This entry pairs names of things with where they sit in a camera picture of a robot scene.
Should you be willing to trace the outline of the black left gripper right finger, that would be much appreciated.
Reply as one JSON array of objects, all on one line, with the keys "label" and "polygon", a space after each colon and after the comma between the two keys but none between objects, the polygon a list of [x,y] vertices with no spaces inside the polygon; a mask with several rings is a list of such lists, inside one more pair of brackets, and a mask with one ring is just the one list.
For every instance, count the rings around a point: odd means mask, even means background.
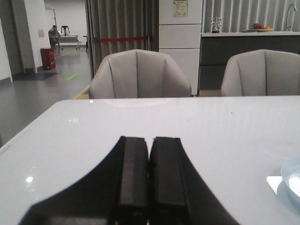
[{"label": "black left gripper right finger", "polygon": [[236,225],[189,160],[179,138],[157,137],[149,159],[151,225]]}]

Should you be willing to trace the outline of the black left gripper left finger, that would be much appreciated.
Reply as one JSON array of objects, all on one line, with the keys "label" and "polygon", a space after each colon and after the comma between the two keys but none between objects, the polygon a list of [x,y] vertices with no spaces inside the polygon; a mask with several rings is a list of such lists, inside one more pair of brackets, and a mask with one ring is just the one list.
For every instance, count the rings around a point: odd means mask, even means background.
[{"label": "black left gripper left finger", "polygon": [[30,207],[22,225],[145,225],[148,149],[138,137],[119,138],[88,174]]}]

